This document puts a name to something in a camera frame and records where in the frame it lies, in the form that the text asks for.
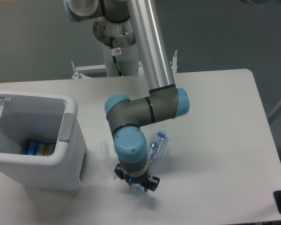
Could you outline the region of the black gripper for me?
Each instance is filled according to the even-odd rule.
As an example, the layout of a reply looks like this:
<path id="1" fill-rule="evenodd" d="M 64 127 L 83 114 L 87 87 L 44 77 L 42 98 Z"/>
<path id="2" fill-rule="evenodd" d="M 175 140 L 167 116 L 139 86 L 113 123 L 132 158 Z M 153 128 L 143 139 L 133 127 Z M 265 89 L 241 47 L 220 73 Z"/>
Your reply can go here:
<path id="1" fill-rule="evenodd" d="M 132 177 L 129 174 L 123 173 L 120 164 L 116 165 L 114 172 L 121 180 L 125 180 L 128 185 L 140 184 L 142 187 L 144 187 L 145 192 L 147 192 L 148 190 L 154 192 L 160 182 L 160 178 L 155 176 L 150 177 L 147 171 L 145 171 L 141 176 L 138 177 Z"/>

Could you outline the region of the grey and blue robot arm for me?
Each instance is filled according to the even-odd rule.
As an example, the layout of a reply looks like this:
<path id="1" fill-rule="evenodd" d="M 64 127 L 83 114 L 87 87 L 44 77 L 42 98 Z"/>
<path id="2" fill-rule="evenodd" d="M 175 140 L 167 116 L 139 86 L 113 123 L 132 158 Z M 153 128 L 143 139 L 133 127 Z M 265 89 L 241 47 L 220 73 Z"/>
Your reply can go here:
<path id="1" fill-rule="evenodd" d="M 128 76 L 142 65 L 149 95 L 131 100 L 117 94 L 105 102 L 105 114 L 119 163 L 114 172 L 129 185 L 155 191 L 159 178 L 150 171 L 142 126 L 183 116 L 189 98 L 177 88 L 153 0 L 66 0 L 74 22 L 95 19 L 93 32 L 104 48 L 108 76 Z"/>

